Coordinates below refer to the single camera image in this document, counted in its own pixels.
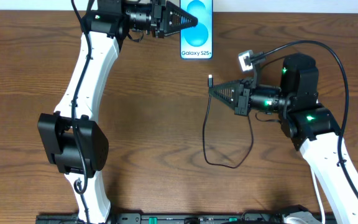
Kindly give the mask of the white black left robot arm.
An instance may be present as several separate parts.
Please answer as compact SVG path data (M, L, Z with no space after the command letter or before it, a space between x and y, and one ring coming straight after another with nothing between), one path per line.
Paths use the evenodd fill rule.
M195 27L195 16L170 1L97 0L78 16L81 47L71 80L51 114L37 127L49 163L69 181L79 207L72 215L38 215L37 223L111 223L102 170L109 142L99 107L109 73L131 32L163 38Z

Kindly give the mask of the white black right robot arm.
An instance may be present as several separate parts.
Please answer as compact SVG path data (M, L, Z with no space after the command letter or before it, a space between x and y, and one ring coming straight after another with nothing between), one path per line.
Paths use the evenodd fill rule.
M358 172L344 142L345 124L338 124L318 101L315 59L305 54L285 56L280 86L268 86L259 83L259 63L249 62L254 58L252 52L239 56L242 69L253 69L253 77L214 85L210 75L209 97L239 116L248 116L252 110L278 114L281 130L320 183L336 222L358 223Z

